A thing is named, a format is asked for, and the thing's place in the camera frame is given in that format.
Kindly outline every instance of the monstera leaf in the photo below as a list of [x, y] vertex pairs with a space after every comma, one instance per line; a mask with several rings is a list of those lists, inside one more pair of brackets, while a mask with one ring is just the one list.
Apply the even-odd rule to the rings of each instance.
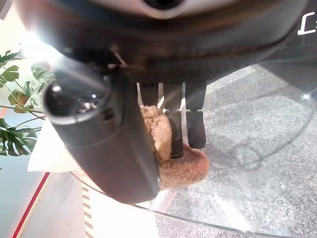
[[19, 67], [13, 65], [4, 70], [4, 72], [0, 75], [0, 88], [7, 82], [13, 82], [14, 80], [19, 78]]
[[11, 51], [7, 51], [5, 52], [4, 56], [0, 55], [0, 67], [4, 66], [7, 62], [11, 60], [23, 60], [23, 59], [25, 59], [25, 57], [20, 51], [15, 53], [11, 53]]
[[28, 96], [25, 107], [28, 109], [39, 109], [42, 107], [42, 94], [44, 87], [52, 81], [55, 81], [55, 76], [47, 68], [41, 64], [31, 66], [34, 80], [24, 84], [23, 92]]
[[28, 155], [33, 151], [36, 138], [34, 129], [10, 127], [0, 119], [0, 155]]
[[16, 105], [14, 108], [16, 113], [26, 113], [24, 109], [28, 109], [28, 107], [25, 107], [25, 104], [29, 100], [29, 96], [25, 93], [15, 89], [9, 95], [8, 100], [11, 105]]

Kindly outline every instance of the potted plant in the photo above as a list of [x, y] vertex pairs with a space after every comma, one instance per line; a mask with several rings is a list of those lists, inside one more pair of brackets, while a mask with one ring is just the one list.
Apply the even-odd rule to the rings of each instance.
[[[4, 56], [0, 55], [0, 88], [9, 92], [7, 100], [10, 103], [10, 106], [0, 105], [0, 108], [13, 109], [17, 114], [29, 113], [34, 118], [14, 126], [0, 118], [0, 156], [21, 156], [32, 152], [37, 139], [36, 132], [40, 131], [41, 127], [29, 127], [25, 124], [45, 119], [42, 112], [43, 89], [47, 83], [55, 80], [44, 64], [37, 63], [31, 65], [33, 79], [21, 85], [17, 81], [20, 75], [16, 61], [23, 59], [25, 57], [21, 52], [7, 51]], [[8, 87], [8, 84], [14, 84], [14, 89], [12, 86]]]

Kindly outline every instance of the camera lens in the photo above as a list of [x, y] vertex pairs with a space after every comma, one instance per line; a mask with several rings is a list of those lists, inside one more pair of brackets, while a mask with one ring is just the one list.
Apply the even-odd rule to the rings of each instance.
[[169, 10], [180, 5], [183, 0], [144, 0], [144, 2], [158, 10]]

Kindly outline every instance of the brown fuzzy object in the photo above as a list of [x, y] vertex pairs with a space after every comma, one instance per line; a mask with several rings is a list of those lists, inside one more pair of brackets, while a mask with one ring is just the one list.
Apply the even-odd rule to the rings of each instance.
[[184, 144], [183, 157], [170, 159], [171, 129], [168, 117], [156, 107], [141, 106], [140, 109], [159, 160], [161, 190], [203, 180], [209, 171], [209, 160], [205, 154]]
[[167, 162], [172, 151], [172, 132], [168, 117], [156, 107], [140, 107], [145, 126], [153, 139], [159, 164]]

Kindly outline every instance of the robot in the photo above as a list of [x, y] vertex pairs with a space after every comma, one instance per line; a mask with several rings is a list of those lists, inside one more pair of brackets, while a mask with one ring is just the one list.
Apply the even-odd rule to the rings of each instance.
[[[189, 145], [201, 149], [208, 84], [255, 63], [283, 62], [284, 71], [295, 60], [313, 67], [308, 62], [317, 55], [314, 0], [17, 4], [28, 29], [64, 55], [53, 68], [57, 82], [44, 94], [51, 123], [91, 179], [127, 204], [159, 192], [158, 163], [140, 114], [137, 83], [146, 106], [164, 96], [171, 158], [177, 160], [183, 155], [178, 110], [183, 97]], [[278, 67], [269, 70], [281, 74]]]

